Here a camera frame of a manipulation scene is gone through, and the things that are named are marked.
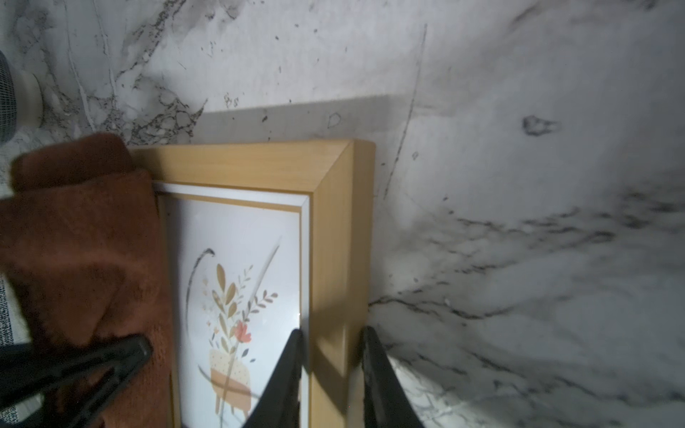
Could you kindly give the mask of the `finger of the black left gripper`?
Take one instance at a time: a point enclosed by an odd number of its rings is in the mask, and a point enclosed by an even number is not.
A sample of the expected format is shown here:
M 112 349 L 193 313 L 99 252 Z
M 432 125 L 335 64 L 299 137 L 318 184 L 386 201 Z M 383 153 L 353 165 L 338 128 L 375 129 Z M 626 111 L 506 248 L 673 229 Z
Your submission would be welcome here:
M 1 410 L 99 375 L 94 386 L 63 411 L 45 403 L 20 422 L 3 427 L 90 427 L 153 355 L 144 335 L 131 335 L 84 350 L 41 355 L 31 344 L 1 348 Z

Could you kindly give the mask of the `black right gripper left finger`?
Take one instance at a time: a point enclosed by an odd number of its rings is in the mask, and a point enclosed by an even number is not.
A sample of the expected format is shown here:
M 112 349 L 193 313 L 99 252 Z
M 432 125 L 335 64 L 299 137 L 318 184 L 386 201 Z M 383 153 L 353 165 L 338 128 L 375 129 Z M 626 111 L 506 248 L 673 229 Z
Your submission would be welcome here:
M 300 426 L 300 383 L 304 337 L 294 329 L 281 353 L 262 397 L 244 428 L 296 428 Z

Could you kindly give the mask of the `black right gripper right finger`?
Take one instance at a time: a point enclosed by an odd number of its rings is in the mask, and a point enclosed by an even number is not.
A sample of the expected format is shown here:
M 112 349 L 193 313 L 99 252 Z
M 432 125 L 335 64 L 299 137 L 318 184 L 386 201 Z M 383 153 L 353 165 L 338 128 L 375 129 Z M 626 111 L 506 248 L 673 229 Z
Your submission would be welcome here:
M 392 365 L 371 326 L 362 331 L 364 426 L 367 428 L 424 428 L 401 387 Z

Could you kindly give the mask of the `brown microfibre cloth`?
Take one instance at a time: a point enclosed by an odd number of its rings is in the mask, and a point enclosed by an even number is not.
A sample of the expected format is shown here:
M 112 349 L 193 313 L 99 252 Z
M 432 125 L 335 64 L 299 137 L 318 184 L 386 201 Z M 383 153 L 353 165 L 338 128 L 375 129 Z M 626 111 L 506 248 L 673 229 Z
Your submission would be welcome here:
M 169 412 L 172 320 L 149 173 L 100 133 L 12 162 L 1 201 L 1 270 L 32 342 L 62 353 L 144 335 L 153 354 L 96 420 L 162 427 Z

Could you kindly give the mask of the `light wood picture frame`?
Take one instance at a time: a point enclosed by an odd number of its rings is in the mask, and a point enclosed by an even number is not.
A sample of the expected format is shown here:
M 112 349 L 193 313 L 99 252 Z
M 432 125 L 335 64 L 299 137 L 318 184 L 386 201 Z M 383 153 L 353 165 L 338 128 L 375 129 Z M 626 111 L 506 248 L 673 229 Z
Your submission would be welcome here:
M 363 389 L 351 382 L 369 307 L 375 144 L 189 144 L 138 147 L 131 155 L 162 183 L 310 197 L 309 425 L 359 426 Z

